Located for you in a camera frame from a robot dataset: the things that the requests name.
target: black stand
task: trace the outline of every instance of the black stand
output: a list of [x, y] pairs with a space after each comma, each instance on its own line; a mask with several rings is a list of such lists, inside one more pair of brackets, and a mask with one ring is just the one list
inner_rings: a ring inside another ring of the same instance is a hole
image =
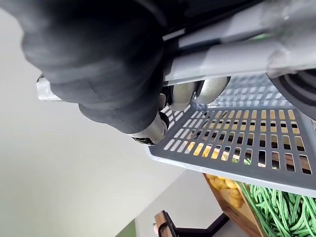
[[159, 237], [161, 237], [161, 231], [165, 227], [170, 228], [172, 237], [211, 237], [229, 221], [229, 217], [223, 213], [207, 229], [177, 228], [172, 222], [169, 214], [165, 211], [162, 212], [166, 222], [159, 227]]

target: gray plastic basket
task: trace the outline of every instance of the gray plastic basket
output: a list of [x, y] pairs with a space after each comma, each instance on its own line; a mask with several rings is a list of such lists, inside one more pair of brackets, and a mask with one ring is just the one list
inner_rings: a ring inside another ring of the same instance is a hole
[[232, 78], [211, 106], [165, 108], [167, 137], [154, 160], [316, 197], [316, 133], [265, 75]]

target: wooden crate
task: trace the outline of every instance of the wooden crate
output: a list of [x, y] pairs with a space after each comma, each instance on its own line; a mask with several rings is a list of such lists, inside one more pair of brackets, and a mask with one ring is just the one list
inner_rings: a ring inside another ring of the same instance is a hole
[[244, 200], [244, 204], [241, 208], [235, 209], [230, 203], [229, 203], [229, 198], [228, 190], [217, 190], [215, 189], [211, 183], [209, 182], [206, 174], [203, 174], [210, 189], [214, 193], [215, 198], [217, 199], [220, 207], [222, 208], [223, 212], [232, 220], [234, 221], [237, 225], [240, 226], [250, 237], [265, 237], [263, 234], [264, 232], [261, 231], [261, 225], [259, 220], [257, 220], [256, 215], [254, 215], [251, 207], [249, 206], [246, 198], [242, 194], [241, 190], [241, 196]]

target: white ceiling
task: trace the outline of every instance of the white ceiling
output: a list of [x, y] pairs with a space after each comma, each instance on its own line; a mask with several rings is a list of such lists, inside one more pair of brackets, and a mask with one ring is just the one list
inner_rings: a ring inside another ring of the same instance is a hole
[[39, 101], [21, 36], [0, 11], [0, 236], [115, 236], [183, 170], [77, 105]]

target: gray floor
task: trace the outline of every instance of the gray floor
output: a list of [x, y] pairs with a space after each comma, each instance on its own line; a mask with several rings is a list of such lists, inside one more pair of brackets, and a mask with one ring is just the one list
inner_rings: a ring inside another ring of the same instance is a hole
[[[222, 210], [201, 173], [187, 170], [135, 219], [137, 237], [157, 237], [154, 216], [165, 210], [177, 227], [207, 228]], [[216, 237], [247, 236], [228, 222]]]

